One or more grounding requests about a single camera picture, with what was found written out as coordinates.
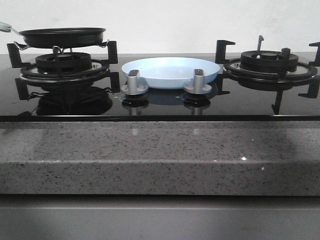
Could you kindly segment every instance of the white wall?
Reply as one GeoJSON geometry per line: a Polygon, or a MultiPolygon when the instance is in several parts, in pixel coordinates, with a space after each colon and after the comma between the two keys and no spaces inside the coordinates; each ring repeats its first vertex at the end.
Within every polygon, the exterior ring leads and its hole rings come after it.
{"type": "MultiPolygon", "coordinates": [[[[309,43],[320,41],[319,0],[0,0],[0,6],[0,21],[19,31],[106,28],[104,39],[117,40],[119,53],[211,53],[217,39],[236,42],[228,52],[242,52],[257,47],[259,34],[268,50],[313,52],[309,43]]],[[[23,43],[0,32],[0,54],[13,41],[23,43]]]]}

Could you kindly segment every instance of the plate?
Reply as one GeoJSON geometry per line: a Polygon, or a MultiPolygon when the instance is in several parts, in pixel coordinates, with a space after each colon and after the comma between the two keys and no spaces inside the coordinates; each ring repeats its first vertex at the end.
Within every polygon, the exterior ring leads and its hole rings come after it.
{"type": "Polygon", "coordinates": [[[194,79],[194,69],[202,69],[204,82],[212,82],[220,70],[218,64],[189,57],[154,57],[128,62],[122,66],[125,77],[131,70],[139,70],[149,88],[183,89],[194,79]]]}

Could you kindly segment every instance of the black frying pan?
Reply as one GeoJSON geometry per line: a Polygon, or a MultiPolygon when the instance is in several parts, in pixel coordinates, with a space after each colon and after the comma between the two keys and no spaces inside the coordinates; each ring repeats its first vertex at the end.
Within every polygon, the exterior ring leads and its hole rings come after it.
{"type": "Polygon", "coordinates": [[[62,49],[80,48],[98,45],[103,41],[105,28],[75,27],[75,28],[46,28],[17,32],[11,25],[0,22],[0,31],[15,32],[23,37],[29,47],[52,49],[59,46],[62,49]]]}

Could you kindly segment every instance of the granite countertop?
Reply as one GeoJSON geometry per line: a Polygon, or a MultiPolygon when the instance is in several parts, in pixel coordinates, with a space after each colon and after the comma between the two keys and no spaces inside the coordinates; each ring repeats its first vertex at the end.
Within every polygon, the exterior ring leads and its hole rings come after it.
{"type": "Polygon", "coordinates": [[[319,121],[0,122],[0,143],[0,194],[320,196],[319,121]]]}

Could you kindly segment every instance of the frying pan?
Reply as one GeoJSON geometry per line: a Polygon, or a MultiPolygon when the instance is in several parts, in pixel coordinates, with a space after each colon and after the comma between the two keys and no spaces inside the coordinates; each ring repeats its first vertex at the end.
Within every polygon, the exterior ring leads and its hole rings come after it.
{"type": "Polygon", "coordinates": [[[218,64],[189,57],[154,57],[128,62],[122,66],[125,77],[131,70],[139,70],[149,88],[183,89],[192,83],[194,69],[202,69],[204,82],[212,82],[220,70],[218,64]]]}
{"type": "Polygon", "coordinates": [[[98,45],[103,41],[105,28],[97,27],[71,27],[71,28],[45,28],[25,31],[16,31],[11,25],[0,22],[0,31],[11,32],[23,37],[29,47],[52,49],[59,46],[63,49],[81,48],[98,45]]]}

